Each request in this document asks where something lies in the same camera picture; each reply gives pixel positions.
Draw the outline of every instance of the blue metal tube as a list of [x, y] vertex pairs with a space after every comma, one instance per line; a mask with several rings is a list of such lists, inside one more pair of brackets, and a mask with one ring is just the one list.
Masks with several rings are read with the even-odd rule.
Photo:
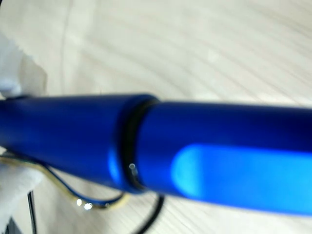
[[0, 101], [0, 145], [132, 193], [141, 190], [129, 178], [129, 162], [137, 181], [158, 193], [312, 215], [312, 110], [144, 107], [150, 101], [149, 95]]
[[159, 193], [312, 215], [312, 110], [164, 102], [138, 132], [139, 178]]

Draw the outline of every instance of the light wood table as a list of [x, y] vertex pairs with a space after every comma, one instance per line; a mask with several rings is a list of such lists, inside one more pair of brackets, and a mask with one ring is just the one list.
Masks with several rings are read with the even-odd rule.
[[[0, 29], [47, 72], [50, 95], [148, 92], [163, 99], [312, 106], [309, 0], [3, 0]], [[110, 190], [67, 180], [89, 195]], [[44, 181], [41, 234], [127, 234], [153, 194], [86, 212]], [[30, 233], [26, 202], [16, 219]], [[308, 234], [309, 218], [170, 198], [149, 233]]]

